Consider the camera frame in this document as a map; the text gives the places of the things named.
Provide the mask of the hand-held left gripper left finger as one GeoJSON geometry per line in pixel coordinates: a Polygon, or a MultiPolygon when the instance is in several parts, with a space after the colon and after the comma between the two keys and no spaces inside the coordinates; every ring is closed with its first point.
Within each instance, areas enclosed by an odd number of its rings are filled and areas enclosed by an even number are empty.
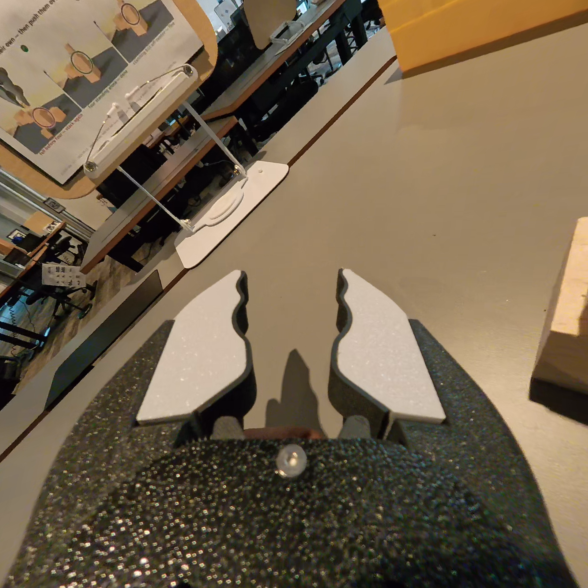
{"type": "Polygon", "coordinates": [[[241,426],[256,401],[246,337],[247,275],[234,270],[202,291],[172,321],[136,415],[137,425],[186,424],[210,437],[218,418],[241,426]]]}

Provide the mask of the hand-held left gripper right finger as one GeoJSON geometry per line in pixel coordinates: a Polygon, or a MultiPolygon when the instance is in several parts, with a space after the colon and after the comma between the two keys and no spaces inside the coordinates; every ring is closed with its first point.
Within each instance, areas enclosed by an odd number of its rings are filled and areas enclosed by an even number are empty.
{"type": "Polygon", "coordinates": [[[385,439],[397,421],[442,424],[445,410],[406,313],[350,269],[337,274],[327,394],[339,439],[385,439]]]}

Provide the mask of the pale wooden cube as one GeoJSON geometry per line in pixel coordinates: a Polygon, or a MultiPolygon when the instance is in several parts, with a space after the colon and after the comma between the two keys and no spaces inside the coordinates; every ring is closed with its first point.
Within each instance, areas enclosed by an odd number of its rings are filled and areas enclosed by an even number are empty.
{"type": "Polygon", "coordinates": [[[577,220],[554,285],[529,399],[587,423],[587,217],[577,220]]]}

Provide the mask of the black desk panel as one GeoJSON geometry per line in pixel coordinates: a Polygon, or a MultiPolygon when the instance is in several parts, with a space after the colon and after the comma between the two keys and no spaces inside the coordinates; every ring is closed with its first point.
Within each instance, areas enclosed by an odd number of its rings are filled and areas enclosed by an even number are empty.
{"type": "Polygon", "coordinates": [[[162,292],[154,270],[56,370],[45,408],[55,406],[162,292]]]}

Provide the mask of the grey desk with brown edge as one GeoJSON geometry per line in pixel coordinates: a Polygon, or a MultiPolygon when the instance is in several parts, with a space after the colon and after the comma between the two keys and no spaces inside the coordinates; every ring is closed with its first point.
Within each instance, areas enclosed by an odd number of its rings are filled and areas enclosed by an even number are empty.
{"type": "MultiPolygon", "coordinates": [[[[136,179],[155,199],[168,207],[177,218],[188,206],[188,200],[196,198],[206,179],[206,172],[193,172],[210,151],[220,151],[208,134],[199,128],[169,158],[142,145],[143,156],[135,158],[135,165],[128,174],[136,179]]],[[[143,269],[134,254],[145,244],[179,231],[176,223],[136,187],[122,172],[115,171],[106,181],[107,199],[127,194],[125,202],[107,218],[91,237],[83,260],[82,272],[88,274],[106,258],[118,262],[133,273],[143,269]]]]}

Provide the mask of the white printed paper sheet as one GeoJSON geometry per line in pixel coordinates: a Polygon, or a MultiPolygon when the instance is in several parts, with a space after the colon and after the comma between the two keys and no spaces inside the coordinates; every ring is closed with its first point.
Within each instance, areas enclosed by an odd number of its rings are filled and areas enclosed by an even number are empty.
{"type": "Polygon", "coordinates": [[[43,263],[41,283],[44,286],[62,288],[84,288],[86,276],[81,267],[62,263],[43,263]]]}

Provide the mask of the black office chair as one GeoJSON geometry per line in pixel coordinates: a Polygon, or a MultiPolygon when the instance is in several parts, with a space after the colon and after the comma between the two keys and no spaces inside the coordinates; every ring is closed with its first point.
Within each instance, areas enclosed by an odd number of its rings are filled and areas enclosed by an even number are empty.
{"type": "Polygon", "coordinates": [[[72,237],[64,237],[49,245],[45,253],[43,253],[36,261],[33,268],[29,271],[26,277],[25,290],[29,292],[26,295],[25,303],[30,306],[39,301],[44,301],[51,298],[55,301],[52,315],[59,319],[68,312],[77,311],[79,319],[84,318],[92,309],[92,299],[96,294],[97,283],[88,283],[84,288],[62,288],[55,286],[44,286],[41,283],[41,273],[43,263],[62,263],[72,266],[77,266],[82,257],[82,245],[75,245],[72,237]],[[84,293],[89,295],[89,301],[83,305],[75,303],[71,296],[75,293],[84,293]]]}

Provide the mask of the white folding stand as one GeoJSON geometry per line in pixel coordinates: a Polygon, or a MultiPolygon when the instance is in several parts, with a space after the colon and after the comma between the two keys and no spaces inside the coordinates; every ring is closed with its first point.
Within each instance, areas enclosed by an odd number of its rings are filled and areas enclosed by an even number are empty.
{"type": "Polygon", "coordinates": [[[160,121],[165,112],[177,109],[180,99],[186,98],[195,86],[197,74],[187,63],[177,66],[128,92],[122,106],[113,103],[83,165],[86,177],[97,185],[113,171],[122,172],[180,225],[174,247],[186,269],[195,268],[208,257],[289,172],[287,164],[271,161],[241,164],[222,142],[226,131],[213,130],[186,100],[183,106],[187,112],[223,151],[235,173],[204,210],[194,220],[177,218],[122,168],[128,148],[134,150],[134,144],[145,136],[149,124],[160,121]]]}

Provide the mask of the long grey background desk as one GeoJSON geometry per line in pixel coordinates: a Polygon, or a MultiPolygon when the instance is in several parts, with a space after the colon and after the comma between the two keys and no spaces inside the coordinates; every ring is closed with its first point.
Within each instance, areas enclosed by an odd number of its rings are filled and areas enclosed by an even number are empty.
{"type": "Polygon", "coordinates": [[[279,95],[335,43],[341,65],[368,41],[361,1],[324,1],[313,5],[295,24],[303,26],[286,46],[271,44],[266,51],[203,112],[204,121],[242,115],[247,101],[266,114],[279,95]]]}

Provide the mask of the beige divider panel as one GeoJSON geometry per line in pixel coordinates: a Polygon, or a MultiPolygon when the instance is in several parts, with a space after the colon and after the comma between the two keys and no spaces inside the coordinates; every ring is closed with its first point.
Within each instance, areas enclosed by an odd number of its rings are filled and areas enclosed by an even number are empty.
{"type": "Polygon", "coordinates": [[[243,1],[242,6],[256,48],[265,49],[270,37],[294,20],[297,1],[243,1]]]}

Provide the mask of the yellow box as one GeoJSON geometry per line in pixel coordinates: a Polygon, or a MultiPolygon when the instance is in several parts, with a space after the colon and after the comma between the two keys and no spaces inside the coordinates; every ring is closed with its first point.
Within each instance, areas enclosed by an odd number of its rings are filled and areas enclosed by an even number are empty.
{"type": "Polygon", "coordinates": [[[587,22],[587,1],[379,1],[403,72],[443,67],[587,22]]]}

